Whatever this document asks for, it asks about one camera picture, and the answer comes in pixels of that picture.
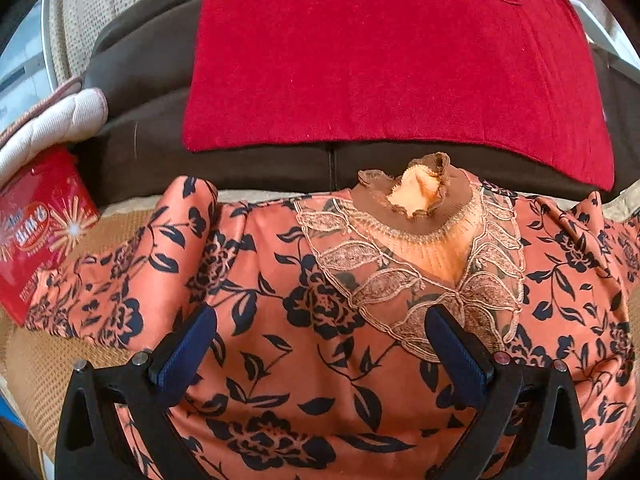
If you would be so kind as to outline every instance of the rolled white towel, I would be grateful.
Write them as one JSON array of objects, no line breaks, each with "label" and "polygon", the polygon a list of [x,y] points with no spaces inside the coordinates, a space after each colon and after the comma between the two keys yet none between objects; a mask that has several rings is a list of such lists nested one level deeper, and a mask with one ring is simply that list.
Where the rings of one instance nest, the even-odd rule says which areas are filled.
[{"label": "rolled white towel", "polygon": [[87,88],[53,104],[0,148],[0,187],[50,146],[93,137],[104,126],[107,114],[107,100],[97,88]]}]

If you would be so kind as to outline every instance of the metal screw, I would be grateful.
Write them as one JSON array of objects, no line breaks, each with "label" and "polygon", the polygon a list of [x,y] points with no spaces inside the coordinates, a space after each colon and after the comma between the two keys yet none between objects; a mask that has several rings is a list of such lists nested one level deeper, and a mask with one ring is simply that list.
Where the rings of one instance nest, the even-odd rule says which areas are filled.
[{"label": "metal screw", "polygon": [[78,358],[78,360],[74,363],[74,371],[80,373],[86,368],[86,366],[87,366],[86,360],[82,358]]},{"label": "metal screw", "polygon": [[142,366],[149,361],[149,354],[146,352],[138,352],[131,358],[131,362],[136,366]]},{"label": "metal screw", "polygon": [[566,363],[562,361],[562,359],[556,359],[554,361],[554,368],[559,372],[565,372],[569,369],[567,368]]},{"label": "metal screw", "polygon": [[511,362],[511,356],[507,352],[496,352],[494,354],[494,361],[499,365],[508,365]]}]

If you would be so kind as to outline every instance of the floral blouse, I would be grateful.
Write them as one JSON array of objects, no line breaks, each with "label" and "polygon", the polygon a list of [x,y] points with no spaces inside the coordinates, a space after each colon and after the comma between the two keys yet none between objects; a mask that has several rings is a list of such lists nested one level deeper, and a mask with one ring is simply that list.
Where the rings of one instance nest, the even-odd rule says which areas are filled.
[{"label": "floral blouse", "polygon": [[[205,302],[218,332],[170,415],[212,478],[418,479],[474,416],[424,335],[425,310],[445,303],[492,351],[565,360],[595,480],[636,421],[626,306],[640,221],[605,219],[597,192],[563,212],[468,178],[483,220],[457,284],[367,239],[349,190],[219,204],[209,182],[182,177],[132,240],[42,273],[26,325],[137,351]],[[119,413],[142,471],[158,478]]]}]

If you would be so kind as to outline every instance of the folded red garment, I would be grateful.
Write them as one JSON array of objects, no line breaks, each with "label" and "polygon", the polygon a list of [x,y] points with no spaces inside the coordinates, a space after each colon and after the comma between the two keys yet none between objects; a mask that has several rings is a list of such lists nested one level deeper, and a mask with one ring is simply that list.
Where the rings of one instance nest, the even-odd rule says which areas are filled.
[{"label": "folded red garment", "polygon": [[484,144],[613,184],[567,0],[203,0],[189,150],[381,139]]}]

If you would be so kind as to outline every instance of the red packaging bag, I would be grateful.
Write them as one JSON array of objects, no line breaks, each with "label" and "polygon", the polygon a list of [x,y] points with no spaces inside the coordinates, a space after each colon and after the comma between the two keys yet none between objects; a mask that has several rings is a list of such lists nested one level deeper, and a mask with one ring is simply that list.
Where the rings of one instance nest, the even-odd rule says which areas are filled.
[{"label": "red packaging bag", "polygon": [[98,221],[64,146],[45,150],[0,190],[0,304],[23,325],[38,272],[55,269]]}]

